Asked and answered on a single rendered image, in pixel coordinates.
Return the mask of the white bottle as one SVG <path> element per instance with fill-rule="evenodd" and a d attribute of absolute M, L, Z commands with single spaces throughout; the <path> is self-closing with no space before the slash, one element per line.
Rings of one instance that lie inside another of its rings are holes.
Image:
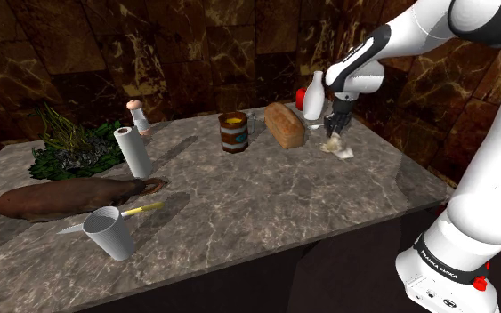
<path fill-rule="evenodd" d="M 323 72 L 315 71 L 310 85 L 303 98 L 303 117 L 306 120 L 318 120 L 325 101 L 325 90 L 322 84 Z"/>

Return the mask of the crumpled white cloth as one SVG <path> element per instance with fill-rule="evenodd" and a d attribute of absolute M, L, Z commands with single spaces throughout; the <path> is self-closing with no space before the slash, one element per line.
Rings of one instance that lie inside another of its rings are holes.
<path fill-rule="evenodd" d="M 354 157 L 352 149 L 342 141 L 341 136 L 336 132 L 333 132 L 327 142 L 319 146 L 319 149 L 325 153 L 331 153 L 339 159 Z"/>

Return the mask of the brown bread loaf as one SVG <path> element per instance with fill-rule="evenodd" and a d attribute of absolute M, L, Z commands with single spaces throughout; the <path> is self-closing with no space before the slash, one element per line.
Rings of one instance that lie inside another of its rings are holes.
<path fill-rule="evenodd" d="M 282 148 L 297 148 L 304 144 L 304 125 L 286 105 L 278 102 L 268 105 L 264 110 L 264 122 Z"/>

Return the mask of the brown and blue beer mug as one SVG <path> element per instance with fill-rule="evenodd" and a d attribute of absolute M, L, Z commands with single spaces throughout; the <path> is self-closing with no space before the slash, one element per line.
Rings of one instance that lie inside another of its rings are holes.
<path fill-rule="evenodd" d="M 231 154 L 243 152 L 248 148 L 248 137 L 255 131 L 254 113 L 234 111 L 218 116 L 222 150 Z"/>

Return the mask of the small bald figure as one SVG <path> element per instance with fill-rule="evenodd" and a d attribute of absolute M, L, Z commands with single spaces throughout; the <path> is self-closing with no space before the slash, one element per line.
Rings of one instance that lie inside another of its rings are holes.
<path fill-rule="evenodd" d="M 129 100 L 126 107 L 130 110 L 133 124 L 137 128 L 140 135 L 149 135 L 150 126 L 149 121 L 143 113 L 143 104 L 140 100 Z"/>

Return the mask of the white paper towel roll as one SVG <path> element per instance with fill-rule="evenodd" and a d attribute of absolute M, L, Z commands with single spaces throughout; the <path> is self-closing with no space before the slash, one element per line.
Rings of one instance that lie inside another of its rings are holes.
<path fill-rule="evenodd" d="M 148 178 L 152 163 L 136 127 L 121 127 L 114 136 L 134 178 Z"/>

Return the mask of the white ribbed cup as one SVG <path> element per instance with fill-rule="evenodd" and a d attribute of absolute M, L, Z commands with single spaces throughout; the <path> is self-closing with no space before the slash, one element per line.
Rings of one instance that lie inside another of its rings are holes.
<path fill-rule="evenodd" d="M 116 261 L 124 261 L 134 253 L 129 229 L 115 206 L 103 206 L 90 213 L 82 230 Z"/>

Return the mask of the green leafy plant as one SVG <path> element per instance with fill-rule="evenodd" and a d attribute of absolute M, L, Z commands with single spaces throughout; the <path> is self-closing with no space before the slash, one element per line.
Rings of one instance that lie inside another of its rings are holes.
<path fill-rule="evenodd" d="M 33 179 L 91 177 L 125 161 L 114 137 L 114 131 L 121 127 L 118 121 L 85 129 L 48 105 L 35 108 L 35 114 L 43 122 L 39 138 L 44 147 L 32 150 L 35 161 L 28 173 Z"/>

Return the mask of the brown platypus figure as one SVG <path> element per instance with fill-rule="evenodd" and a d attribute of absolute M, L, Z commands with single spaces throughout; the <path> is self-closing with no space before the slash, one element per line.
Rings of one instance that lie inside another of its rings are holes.
<path fill-rule="evenodd" d="M 0 217 L 31 223 L 55 221 L 103 206 L 118 206 L 133 196 L 155 193 L 166 185 L 159 178 L 128 181 L 73 178 L 12 189 L 0 196 Z"/>

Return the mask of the yellow handled knife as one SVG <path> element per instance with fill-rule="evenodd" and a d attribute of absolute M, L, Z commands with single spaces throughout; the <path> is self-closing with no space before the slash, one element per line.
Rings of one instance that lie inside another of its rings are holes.
<path fill-rule="evenodd" d="M 145 205 L 145 206 L 141 206 L 141 207 L 138 207 L 138 208 L 134 208 L 134 209 L 131 209 L 131 210 L 127 210 L 127 211 L 121 212 L 121 216 L 122 217 L 127 217 L 127 216 L 131 216 L 131 215 L 134 215 L 134 214 L 137 214 L 137 213 L 142 213 L 142 212 L 146 212 L 146 211 L 161 209 L 161 208 L 164 207 L 164 205 L 165 205 L 164 202 L 156 202 L 154 204 Z M 67 233 L 72 233 L 72 232 L 78 232 L 78 231 L 82 230 L 82 227 L 83 227 L 83 224 L 80 223 L 80 224 L 77 224 L 77 225 L 65 228 L 65 229 L 59 231 L 58 234 L 67 234 Z"/>

